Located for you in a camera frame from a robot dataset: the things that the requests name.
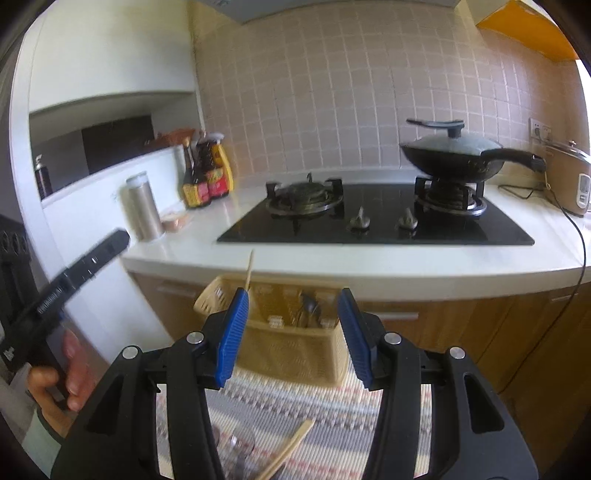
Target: drawer handle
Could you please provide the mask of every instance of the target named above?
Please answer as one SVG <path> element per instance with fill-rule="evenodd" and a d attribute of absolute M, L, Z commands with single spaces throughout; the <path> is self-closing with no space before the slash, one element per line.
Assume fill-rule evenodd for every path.
<path fill-rule="evenodd" d="M 551 299 L 550 303 L 554 303 L 557 301 L 566 301 L 570 298 L 570 295 L 565 295 L 564 297 L 556 297 L 555 299 Z"/>
<path fill-rule="evenodd" d="M 158 285 L 156 291 L 159 293 L 175 295 L 176 297 L 187 297 L 189 299 L 197 297 L 197 292 L 195 290 L 185 290 L 184 288 L 172 287 L 170 285 Z"/>
<path fill-rule="evenodd" d="M 402 320 L 412 322 L 418 320 L 418 312 L 370 312 L 377 315 L 380 320 Z"/>

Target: gas stove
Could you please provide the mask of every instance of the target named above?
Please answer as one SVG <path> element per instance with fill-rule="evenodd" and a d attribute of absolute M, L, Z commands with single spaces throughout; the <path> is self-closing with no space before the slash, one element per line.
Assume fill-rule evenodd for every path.
<path fill-rule="evenodd" d="M 412 184 L 282 185 L 218 242 L 299 244 L 533 245 L 511 218 L 473 189 L 418 177 Z"/>

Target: chopstick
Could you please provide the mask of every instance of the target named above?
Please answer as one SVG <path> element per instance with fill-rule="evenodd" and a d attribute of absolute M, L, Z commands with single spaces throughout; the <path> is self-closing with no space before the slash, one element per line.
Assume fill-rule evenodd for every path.
<path fill-rule="evenodd" d="M 251 274 L 252 274 L 252 263 L 255 258 L 255 250 L 251 250 L 251 256 L 248 258 L 248 268 L 246 269 L 246 284 L 244 285 L 244 290 L 248 291 L 248 288 L 251 286 Z"/>
<path fill-rule="evenodd" d="M 258 476 L 255 477 L 255 480 L 270 480 L 273 474 L 279 470 L 281 465 L 283 465 L 283 463 L 290 457 L 295 449 L 299 447 L 300 443 L 302 440 L 304 440 L 304 438 L 306 438 L 306 435 L 308 435 L 308 432 L 313 426 L 314 420 L 304 420 L 300 425 L 300 428 L 298 428 L 294 433 L 294 436 L 290 438 L 289 442 L 287 442 L 285 448 L 279 452 L 279 455 L 275 457 L 275 459 L 267 466 L 267 468 L 265 468 L 261 473 L 259 473 Z"/>

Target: silver canister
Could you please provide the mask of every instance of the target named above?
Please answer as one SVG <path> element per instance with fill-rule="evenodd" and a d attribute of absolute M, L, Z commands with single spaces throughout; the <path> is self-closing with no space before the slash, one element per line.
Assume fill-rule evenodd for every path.
<path fill-rule="evenodd" d="M 128 178 L 126 182 L 129 199 L 136 213 L 137 227 L 142 235 L 142 240 L 149 242 L 160 238 L 164 234 L 164 228 L 156 209 L 148 174 L 143 171 Z"/>

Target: wok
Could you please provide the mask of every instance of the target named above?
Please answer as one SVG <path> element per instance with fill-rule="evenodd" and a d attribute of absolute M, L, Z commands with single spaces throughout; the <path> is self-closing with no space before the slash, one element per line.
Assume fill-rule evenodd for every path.
<path fill-rule="evenodd" d="M 546 171 L 546 162 L 538 155 L 525 150 L 503 148 L 481 135 L 462 135 L 465 127 L 463 120 L 431 122 L 408 119 L 407 122 L 447 130 L 447 135 L 428 135 L 401 145 L 409 162 L 429 176 L 458 183 L 476 183 L 499 173 L 506 161 L 533 171 Z"/>

